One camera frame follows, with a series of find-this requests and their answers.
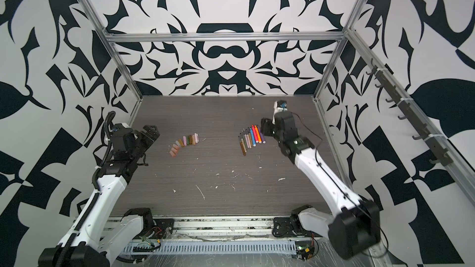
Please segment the pink highlighter pen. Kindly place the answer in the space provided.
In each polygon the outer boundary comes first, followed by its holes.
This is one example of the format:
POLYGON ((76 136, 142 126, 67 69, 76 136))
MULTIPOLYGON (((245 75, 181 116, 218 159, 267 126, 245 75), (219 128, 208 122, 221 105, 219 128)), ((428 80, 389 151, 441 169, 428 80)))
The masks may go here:
POLYGON ((251 134, 253 138, 253 145, 256 146, 259 143, 259 137, 256 132, 256 128, 254 125, 251 126, 251 134))

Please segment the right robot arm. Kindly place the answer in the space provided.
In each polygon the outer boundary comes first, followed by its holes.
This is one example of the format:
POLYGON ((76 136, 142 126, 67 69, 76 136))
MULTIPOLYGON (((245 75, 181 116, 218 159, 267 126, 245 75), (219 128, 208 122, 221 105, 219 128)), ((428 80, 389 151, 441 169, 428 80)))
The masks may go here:
POLYGON ((261 127, 264 136, 277 141, 282 154, 311 181, 330 209, 329 214, 313 207, 298 211, 298 221, 305 231, 328 239, 345 260, 381 242, 379 207, 353 192, 329 168, 317 147, 299 135, 293 113, 276 112, 272 119, 263 118, 261 127))

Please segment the tan cap brown pen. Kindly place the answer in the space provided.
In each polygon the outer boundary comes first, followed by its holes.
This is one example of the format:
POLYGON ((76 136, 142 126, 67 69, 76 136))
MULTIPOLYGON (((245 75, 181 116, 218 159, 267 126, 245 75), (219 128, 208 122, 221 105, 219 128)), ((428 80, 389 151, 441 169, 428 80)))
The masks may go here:
POLYGON ((244 140, 242 138, 240 138, 239 144, 240 144, 240 147, 241 147, 241 150, 242 150, 242 154, 244 156, 246 156, 247 155, 246 145, 245 145, 244 140))

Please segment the purple highlighter pen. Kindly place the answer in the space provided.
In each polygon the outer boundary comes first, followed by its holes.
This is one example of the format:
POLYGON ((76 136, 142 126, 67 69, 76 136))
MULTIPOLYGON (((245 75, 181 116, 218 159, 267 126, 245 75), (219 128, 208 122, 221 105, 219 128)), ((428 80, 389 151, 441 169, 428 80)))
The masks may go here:
POLYGON ((260 137, 260 139, 261 139, 261 143, 266 143, 265 137, 264 137, 264 135, 263 135, 263 133, 262 133, 261 131, 259 131, 259 137, 260 137))

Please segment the blue highlighter pen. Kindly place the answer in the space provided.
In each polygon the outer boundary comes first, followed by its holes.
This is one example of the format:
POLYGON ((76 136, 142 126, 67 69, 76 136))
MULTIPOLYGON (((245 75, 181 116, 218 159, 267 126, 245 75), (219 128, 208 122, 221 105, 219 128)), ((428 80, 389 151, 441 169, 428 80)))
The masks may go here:
POLYGON ((254 138, 254 133, 253 133, 252 127, 249 128, 249 137, 250 137, 251 145, 253 147, 255 147, 256 146, 256 140, 254 138))

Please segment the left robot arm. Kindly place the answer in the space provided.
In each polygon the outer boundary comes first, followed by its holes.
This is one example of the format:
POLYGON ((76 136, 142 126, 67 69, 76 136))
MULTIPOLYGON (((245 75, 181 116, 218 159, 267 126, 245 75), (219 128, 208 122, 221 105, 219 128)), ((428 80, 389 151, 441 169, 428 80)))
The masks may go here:
POLYGON ((141 166, 140 160, 160 136, 151 125, 137 131, 125 123, 107 123, 105 129, 108 151, 94 172, 94 191, 58 245, 44 249, 38 259, 40 267, 110 267, 133 238, 155 227, 149 208, 133 208, 112 232, 102 234, 116 202, 141 166))

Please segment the pink slim pen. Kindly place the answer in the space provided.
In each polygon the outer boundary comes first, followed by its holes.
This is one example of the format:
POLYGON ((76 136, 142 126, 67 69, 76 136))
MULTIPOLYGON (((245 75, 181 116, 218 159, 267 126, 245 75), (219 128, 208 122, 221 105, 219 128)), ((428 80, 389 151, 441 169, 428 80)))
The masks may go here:
POLYGON ((242 131, 242 136, 243 136, 243 139, 244 139, 244 142, 246 144, 247 149, 250 149, 252 147, 252 145, 249 143, 249 138, 247 136, 246 131, 242 131))

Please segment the gold cap green pen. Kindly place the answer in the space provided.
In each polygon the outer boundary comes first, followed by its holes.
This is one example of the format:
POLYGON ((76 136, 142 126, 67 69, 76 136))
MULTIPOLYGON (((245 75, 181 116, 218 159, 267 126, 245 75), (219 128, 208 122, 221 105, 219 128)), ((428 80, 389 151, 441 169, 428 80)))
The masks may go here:
POLYGON ((244 139, 244 134, 242 132, 240 132, 240 139, 241 139, 241 143, 243 145, 244 151, 245 153, 247 153, 247 143, 246 143, 246 140, 244 139))

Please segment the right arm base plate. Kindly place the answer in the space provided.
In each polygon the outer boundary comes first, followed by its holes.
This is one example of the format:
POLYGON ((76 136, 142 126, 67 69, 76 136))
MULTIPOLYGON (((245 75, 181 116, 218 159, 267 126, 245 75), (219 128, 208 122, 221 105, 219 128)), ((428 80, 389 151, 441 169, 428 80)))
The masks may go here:
POLYGON ((272 235, 277 238, 321 237, 314 232, 304 230, 292 217, 274 217, 272 235))

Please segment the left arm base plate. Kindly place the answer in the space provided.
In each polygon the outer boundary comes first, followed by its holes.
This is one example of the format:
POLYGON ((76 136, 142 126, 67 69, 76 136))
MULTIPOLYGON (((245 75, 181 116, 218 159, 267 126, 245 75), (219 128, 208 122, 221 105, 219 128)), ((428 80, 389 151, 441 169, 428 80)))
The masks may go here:
POLYGON ((152 228, 150 230, 143 230, 134 239, 145 240, 146 238, 156 241, 157 239, 165 239, 172 235, 174 231, 174 219, 160 218, 154 219, 152 228))

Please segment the brown cap beige pen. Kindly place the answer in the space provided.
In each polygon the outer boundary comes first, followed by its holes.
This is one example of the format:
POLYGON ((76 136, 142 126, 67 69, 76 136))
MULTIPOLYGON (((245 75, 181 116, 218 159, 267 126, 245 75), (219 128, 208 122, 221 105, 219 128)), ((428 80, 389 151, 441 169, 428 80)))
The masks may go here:
POLYGON ((247 137, 249 139, 249 144, 251 147, 254 147, 256 145, 254 137, 252 135, 251 129, 247 128, 247 137))

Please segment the orange highlighter pen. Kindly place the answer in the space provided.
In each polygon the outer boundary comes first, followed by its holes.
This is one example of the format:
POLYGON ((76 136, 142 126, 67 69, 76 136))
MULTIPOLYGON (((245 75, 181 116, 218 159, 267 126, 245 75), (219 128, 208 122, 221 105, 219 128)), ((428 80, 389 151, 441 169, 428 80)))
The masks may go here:
POLYGON ((254 129, 254 137, 256 138, 256 139, 255 139, 256 142, 257 142, 257 143, 261 143, 261 139, 260 139, 260 137, 259 137, 259 130, 258 130, 257 126, 256 126, 256 125, 253 125, 253 129, 254 129))

